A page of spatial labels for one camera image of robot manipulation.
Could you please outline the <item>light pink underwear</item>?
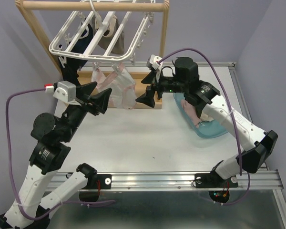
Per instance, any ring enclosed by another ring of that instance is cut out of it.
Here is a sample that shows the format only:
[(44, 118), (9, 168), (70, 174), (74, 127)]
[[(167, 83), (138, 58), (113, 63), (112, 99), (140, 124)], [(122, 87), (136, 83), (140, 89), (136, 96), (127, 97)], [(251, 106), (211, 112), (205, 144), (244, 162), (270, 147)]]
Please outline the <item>light pink underwear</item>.
[(98, 92), (108, 88), (112, 89), (109, 105), (119, 109), (133, 109), (137, 104), (136, 82), (123, 63), (120, 63), (117, 69), (118, 71), (114, 70), (108, 76), (105, 76), (100, 68), (94, 67), (91, 81), (97, 82), (96, 89)]

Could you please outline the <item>black underwear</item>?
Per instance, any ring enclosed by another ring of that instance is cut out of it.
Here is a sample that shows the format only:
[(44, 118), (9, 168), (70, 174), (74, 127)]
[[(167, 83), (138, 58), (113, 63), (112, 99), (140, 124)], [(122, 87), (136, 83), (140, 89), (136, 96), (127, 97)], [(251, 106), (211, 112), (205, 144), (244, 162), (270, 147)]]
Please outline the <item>black underwear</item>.
[(78, 71), (87, 63), (87, 60), (58, 56), (62, 79), (76, 86), (81, 85), (78, 80)]

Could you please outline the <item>pink mauve underwear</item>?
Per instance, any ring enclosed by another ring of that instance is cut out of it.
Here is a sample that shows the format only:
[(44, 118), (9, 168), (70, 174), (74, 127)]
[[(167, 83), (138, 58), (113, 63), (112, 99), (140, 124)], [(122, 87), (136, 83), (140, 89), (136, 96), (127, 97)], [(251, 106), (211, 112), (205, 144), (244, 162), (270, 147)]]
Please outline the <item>pink mauve underwear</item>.
[(191, 120), (191, 122), (195, 125), (195, 127), (199, 127), (199, 123), (201, 122), (201, 119), (197, 116), (195, 107), (189, 104), (186, 100), (181, 101), (181, 106), (185, 114)]

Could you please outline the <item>dark green underwear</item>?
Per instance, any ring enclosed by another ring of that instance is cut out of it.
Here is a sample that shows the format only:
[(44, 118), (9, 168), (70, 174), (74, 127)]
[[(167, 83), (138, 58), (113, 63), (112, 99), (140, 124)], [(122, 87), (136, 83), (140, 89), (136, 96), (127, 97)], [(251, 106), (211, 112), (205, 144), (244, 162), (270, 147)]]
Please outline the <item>dark green underwear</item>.
[(211, 121), (214, 120), (211, 116), (209, 116), (209, 115), (207, 115), (207, 114), (205, 114), (205, 113), (203, 113), (203, 112), (201, 113), (200, 119), (201, 119), (203, 122), (211, 122)]

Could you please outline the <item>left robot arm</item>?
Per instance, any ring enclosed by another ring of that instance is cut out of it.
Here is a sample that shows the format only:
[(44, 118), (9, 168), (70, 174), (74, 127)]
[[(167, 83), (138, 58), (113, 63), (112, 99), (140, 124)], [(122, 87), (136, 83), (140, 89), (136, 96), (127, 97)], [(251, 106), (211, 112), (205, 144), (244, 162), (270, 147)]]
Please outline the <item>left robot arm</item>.
[(101, 191), (111, 187), (111, 175), (98, 175), (95, 168), (83, 163), (51, 193), (45, 192), (69, 154), (71, 148), (67, 144), (85, 116), (104, 114), (108, 108), (111, 88), (94, 94), (96, 87), (96, 82), (76, 85), (60, 81), (42, 88), (43, 92), (52, 94), (67, 107), (61, 117), (42, 113), (35, 118), (31, 136), (37, 144), (21, 188), (13, 188), (14, 203), (0, 215), (0, 228), (45, 229), (54, 212), (69, 204), (77, 191), (83, 188)]

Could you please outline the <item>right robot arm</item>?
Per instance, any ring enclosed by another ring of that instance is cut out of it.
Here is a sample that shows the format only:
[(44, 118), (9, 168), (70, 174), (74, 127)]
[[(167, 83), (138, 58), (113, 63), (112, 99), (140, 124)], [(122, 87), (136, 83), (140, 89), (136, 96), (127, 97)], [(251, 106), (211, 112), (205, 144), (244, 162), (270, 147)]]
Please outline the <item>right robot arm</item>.
[(183, 93), (185, 100), (202, 113), (216, 120), (237, 141), (241, 151), (227, 160), (219, 162), (210, 172), (210, 182), (221, 186), (232, 176), (242, 171), (256, 173), (272, 154), (278, 135), (265, 131), (231, 107), (228, 100), (211, 83), (200, 80), (198, 65), (192, 58), (179, 57), (173, 63), (175, 72), (166, 77), (162, 72), (161, 57), (151, 55), (147, 61), (150, 73), (141, 81), (146, 84), (145, 93), (136, 101), (149, 107), (155, 106), (154, 95)]

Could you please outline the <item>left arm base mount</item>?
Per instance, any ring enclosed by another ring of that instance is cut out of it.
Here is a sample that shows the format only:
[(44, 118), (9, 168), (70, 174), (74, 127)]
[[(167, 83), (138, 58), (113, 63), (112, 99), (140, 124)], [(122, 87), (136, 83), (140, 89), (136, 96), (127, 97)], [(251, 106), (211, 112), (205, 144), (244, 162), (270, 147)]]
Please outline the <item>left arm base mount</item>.
[(111, 174), (96, 174), (88, 179), (87, 185), (84, 189), (87, 190), (102, 190), (111, 189), (112, 175)]

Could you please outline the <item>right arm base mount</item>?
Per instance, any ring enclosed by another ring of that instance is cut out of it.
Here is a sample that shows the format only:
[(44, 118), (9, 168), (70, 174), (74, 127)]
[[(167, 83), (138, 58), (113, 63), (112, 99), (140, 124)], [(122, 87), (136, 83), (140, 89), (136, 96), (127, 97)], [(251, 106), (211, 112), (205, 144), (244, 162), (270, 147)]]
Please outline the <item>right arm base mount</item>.
[(196, 173), (192, 185), (196, 188), (224, 188), (224, 187), (238, 187), (236, 177), (222, 179), (219, 175), (208, 173)]

